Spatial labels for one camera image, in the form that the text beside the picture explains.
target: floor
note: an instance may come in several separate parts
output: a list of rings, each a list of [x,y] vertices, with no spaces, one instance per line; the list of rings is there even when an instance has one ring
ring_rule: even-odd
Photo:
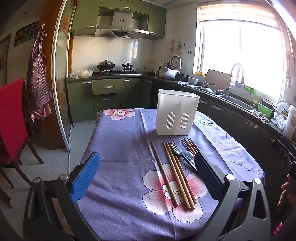
[[[93,120],[75,124],[70,136],[70,153],[66,149],[50,150],[43,135],[34,136],[32,143],[39,156],[43,159],[44,164],[39,164],[29,147],[26,146],[20,158],[22,161],[20,168],[30,180],[33,180],[35,177],[41,177],[43,181],[54,180],[63,173],[71,172],[80,163],[94,131],[95,122]],[[15,188],[11,189],[1,175],[0,186],[10,196],[13,209],[9,209],[1,201],[0,209],[12,227],[22,237],[23,215],[30,186],[21,178],[15,169],[6,168],[4,171]]]

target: red chair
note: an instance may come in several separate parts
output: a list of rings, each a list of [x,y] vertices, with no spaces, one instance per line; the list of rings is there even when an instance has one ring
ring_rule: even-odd
[[[13,167],[21,177],[31,185],[32,182],[18,166],[21,164],[20,156],[26,144],[33,152],[37,160],[44,164],[28,138],[22,112],[22,88],[24,79],[0,87],[0,173],[8,181],[9,178],[1,170],[1,167]]]

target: checkered apron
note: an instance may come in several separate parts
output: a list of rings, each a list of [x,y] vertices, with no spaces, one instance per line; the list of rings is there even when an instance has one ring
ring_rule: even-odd
[[[42,54],[42,40],[46,36],[43,26],[40,28],[30,54],[27,86],[29,108],[32,121],[42,119],[51,114],[48,104],[52,93],[46,81],[46,56]]]

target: stainless steel range hood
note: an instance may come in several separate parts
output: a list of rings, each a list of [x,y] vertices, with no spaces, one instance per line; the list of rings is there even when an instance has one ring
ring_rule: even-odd
[[[112,26],[97,26],[94,36],[110,35],[118,38],[139,39],[150,34],[148,31],[132,28],[132,21],[132,12],[114,12]]]

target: window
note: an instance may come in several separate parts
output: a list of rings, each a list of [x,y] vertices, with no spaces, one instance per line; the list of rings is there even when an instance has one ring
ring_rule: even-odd
[[[226,20],[223,14],[219,14],[218,17],[223,20],[206,20],[201,23],[201,65],[206,69],[230,74],[233,64],[238,62],[243,66],[246,85],[256,88],[270,99],[279,100],[286,56],[278,23],[268,12],[268,17],[263,19],[265,23],[271,23],[269,25],[258,23],[262,20],[258,16],[256,19],[260,21],[237,20],[240,16],[237,14],[236,20]],[[231,80],[240,82],[241,74],[240,68],[235,67]]]

